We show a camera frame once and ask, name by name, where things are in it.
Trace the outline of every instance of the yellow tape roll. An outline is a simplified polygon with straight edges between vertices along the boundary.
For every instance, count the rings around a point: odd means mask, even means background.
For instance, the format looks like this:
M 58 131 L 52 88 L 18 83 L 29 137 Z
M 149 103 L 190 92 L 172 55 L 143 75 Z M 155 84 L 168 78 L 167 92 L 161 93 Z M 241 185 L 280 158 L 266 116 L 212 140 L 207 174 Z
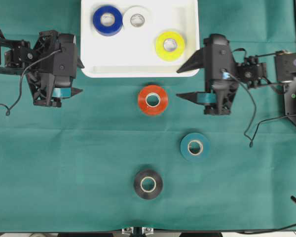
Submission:
M 172 62 L 185 50 L 184 38 L 177 32 L 164 32 L 156 40 L 156 53 L 164 61 Z

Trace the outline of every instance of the screw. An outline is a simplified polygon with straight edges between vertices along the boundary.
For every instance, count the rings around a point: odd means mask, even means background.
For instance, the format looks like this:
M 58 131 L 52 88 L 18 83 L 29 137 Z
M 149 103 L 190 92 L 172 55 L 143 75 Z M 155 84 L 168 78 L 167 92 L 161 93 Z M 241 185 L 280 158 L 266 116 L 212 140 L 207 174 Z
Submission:
M 252 73 L 251 72 L 245 72 L 245 77 L 246 78 L 251 78 L 252 77 Z
M 33 55 L 31 53 L 28 53 L 28 58 L 33 59 Z

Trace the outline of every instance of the tape roll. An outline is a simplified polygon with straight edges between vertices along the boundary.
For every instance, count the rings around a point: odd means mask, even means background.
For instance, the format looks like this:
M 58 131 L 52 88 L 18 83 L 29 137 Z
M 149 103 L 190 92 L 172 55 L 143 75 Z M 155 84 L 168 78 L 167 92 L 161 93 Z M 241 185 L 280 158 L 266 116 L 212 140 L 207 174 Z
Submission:
M 103 36 L 113 36 L 122 29 L 123 17 L 117 8 L 102 6 L 93 15 L 93 25 Z
M 164 61 L 175 61 L 185 50 L 184 38 L 177 32 L 164 32 L 156 40 L 156 53 Z
M 146 187 L 145 181 L 150 181 L 152 185 Z M 143 199 L 150 200 L 156 198 L 161 193 L 162 188 L 163 181 L 161 176 L 151 169 L 143 170 L 135 177 L 135 192 Z
M 148 98 L 150 96 L 157 98 L 156 105 L 150 105 L 148 103 Z M 138 95 L 138 106 L 146 115 L 159 115 L 168 107 L 168 95 L 166 91 L 158 85 L 146 86 Z
M 53 98 L 70 98 L 71 97 L 71 88 L 54 88 Z
M 123 25 L 126 30 L 147 30 L 152 25 L 151 13 L 144 7 L 131 7 L 123 16 Z
M 188 161 L 201 162 L 209 156 L 209 152 L 210 142 L 200 133 L 191 133 L 181 141 L 181 154 Z

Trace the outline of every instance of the green fabric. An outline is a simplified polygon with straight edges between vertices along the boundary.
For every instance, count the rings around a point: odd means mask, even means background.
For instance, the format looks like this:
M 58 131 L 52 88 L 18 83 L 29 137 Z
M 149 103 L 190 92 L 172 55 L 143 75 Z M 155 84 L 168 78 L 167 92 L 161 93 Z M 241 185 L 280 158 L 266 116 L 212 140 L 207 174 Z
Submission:
M 252 54 L 296 51 L 292 0 L 200 0 L 200 33 L 220 33 L 233 49 Z M 32 44 L 38 32 L 79 35 L 79 0 L 0 0 L 0 28 L 9 39 Z M 273 58 L 266 58 L 275 81 Z M 127 226 L 161 229 L 272 229 L 296 222 L 296 128 L 287 120 L 261 126 L 250 149 L 243 136 L 252 103 L 242 89 L 232 115 L 203 115 L 203 107 L 175 96 L 201 91 L 193 78 L 91 79 L 79 70 L 84 92 L 61 109 L 35 107 L 28 86 L 10 117 L 0 108 L 0 232 L 107 231 Z M 169 94 L 169 107 L 147 117 L 137 95 L 147 83 Z M 283 99 L 270 88 L 252 90 L 257 120 L 283 114 Z M 0 103 L 12 104 L 18 77 L 0 75 Z M 180 141 L 201 132 L 211 155 L 186 161 Z M 136 173 L 161 174 L 154 200 L 133 190 Z

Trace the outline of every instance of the orange tape roll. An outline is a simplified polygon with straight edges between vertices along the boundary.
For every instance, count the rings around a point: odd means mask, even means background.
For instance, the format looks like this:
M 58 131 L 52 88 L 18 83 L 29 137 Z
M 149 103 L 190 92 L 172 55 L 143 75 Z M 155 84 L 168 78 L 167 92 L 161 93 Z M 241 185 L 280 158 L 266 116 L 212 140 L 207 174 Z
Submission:
M 156 97 L 156 104 L 151 105 L 148 102 L 149 97 Z M 150 85 L 142 89 L 138 95 L 139 108 L 149 116 L 156 116 L 163 113 L 168 106 L 168 95 L 166 91 L 157 85 Z

